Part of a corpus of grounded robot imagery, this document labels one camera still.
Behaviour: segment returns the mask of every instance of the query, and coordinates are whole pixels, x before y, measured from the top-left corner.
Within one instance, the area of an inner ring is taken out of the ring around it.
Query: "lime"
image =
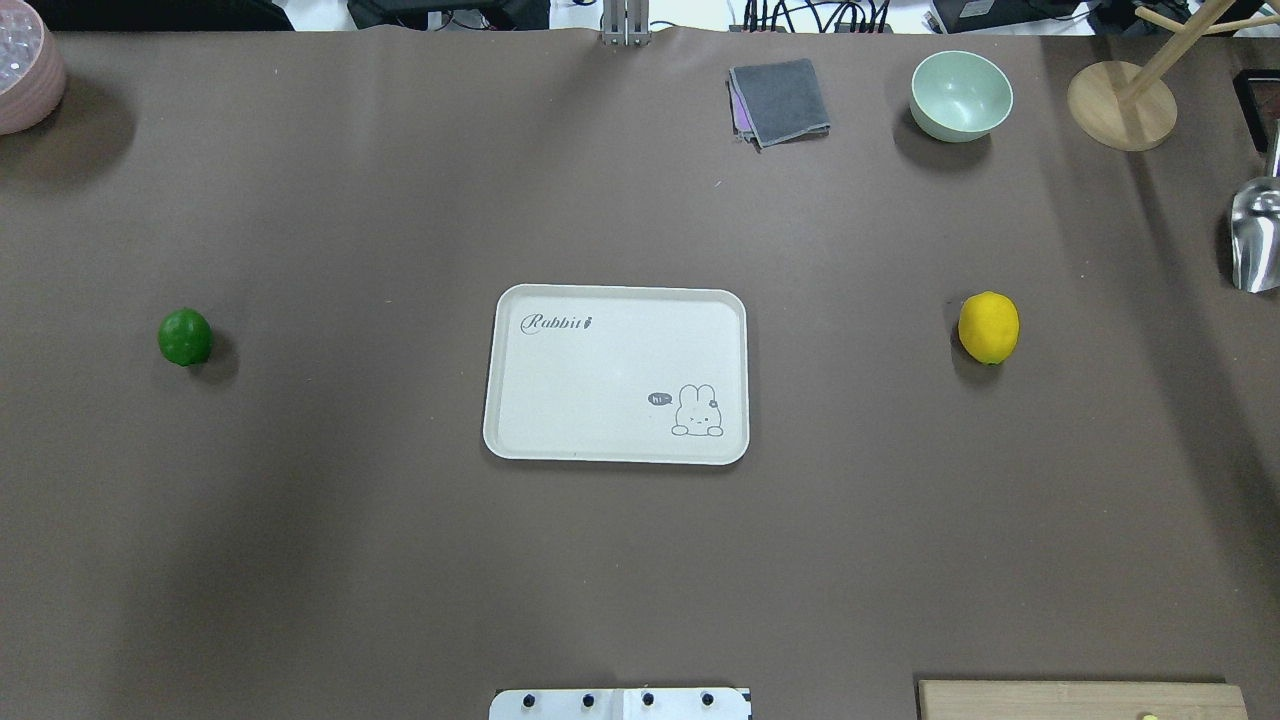
[[[960,345],[974,360],[998,365],[1018,346],[1018,307],[998,292],[980,292],[960,309]]]
[[[214,331],[209,320],[191,307],[174,310],[160,323],[156,333],[160,341],[160,354],[165,360],[182,365],[195,365],[209,360],[214,348]]]

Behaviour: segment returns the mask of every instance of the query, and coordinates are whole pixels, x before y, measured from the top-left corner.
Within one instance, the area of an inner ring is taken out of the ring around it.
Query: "green lime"
[[[160,341],[160,354],[165,360],[183,368],[209,360],[209,352],[214,348],[214,331],[209,327],[209,320],[191,307],[169,313],[160,323],[156,340]]]

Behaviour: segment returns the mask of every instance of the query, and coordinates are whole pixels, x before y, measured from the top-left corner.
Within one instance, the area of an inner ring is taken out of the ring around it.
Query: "wooden rod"
[[[1201,9],[1197,10],[1196,14],[1192,15],[1192,19],[1187,22],[1185,29],[1170,37],[1169,42],[1156,51],[1156,55],[1146,65],[1143,65],[1142,70],[1134,76],[1133,81],[1116,92],[1116,100],[1120,101],[1120,105],[1132,105],[1133,101],[1142,96],[1143,92],[1147,92],[1147,90],[1155,85],[1161,76],[1169,72],[1169,68],[1171,68],[1179,58],[1192,49],[1192,45],[1194,45],[1196,41],[1204,35],[1208,26],[1213,24],[1213,20],[1222,17],[1222,13],[1225,13],[1234,1],[1235,0],[1208,0],[1208,3],[1201,5]]]
[[[1146,5],[1139,5],[1137,9],[1134,9],[1134,14],[1147,20],[1151,24],[1160,26],[1167,29],[1169,32],[1183,32],[1183,29],[1187,27],[1178,20],[1161,15],[1160,13],[1152,10]],[[1208,29],[1204,31],[1204,35],[1216,35],[1219,32],[1235,32],[1238,29],[1262,27],[1276,23],[1280,23],[1280,15],[1252,17],[1252,18],[1244,18],[1243,20],[1234,20],[1229,23],[1217,23],[1210,26]]]

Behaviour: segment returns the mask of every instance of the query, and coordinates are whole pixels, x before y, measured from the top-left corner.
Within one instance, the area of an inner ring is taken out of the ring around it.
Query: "wooden stand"
[[[1165,141],[1178,122],[1178,102],[1160,78],[1178,61],[1202,35],[1239,29],[1239,23],[1215,26],[1234,0],[1208,0],[1187,24],[1157,22],[1175,35],[1152,56],[1146,67],[1133,63],[1107,61],[1084,68],[1066,90],[1066,104],[1071,117],[1089,137],[1117,150],[1151,150]],[[1267,4],[1280,5],[1277,0]],[[1151,10],[1138,15],[1148,18]],[[1247,20],[1247,27],[1280,22],[1277,18]]]

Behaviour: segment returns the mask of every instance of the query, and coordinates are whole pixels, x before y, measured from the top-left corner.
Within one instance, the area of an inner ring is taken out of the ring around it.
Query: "yellow lemon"
[[[998,365],[1018,346],[1018,307],[998,292],[980,292],[960,307],[960,345],[974,360]]]

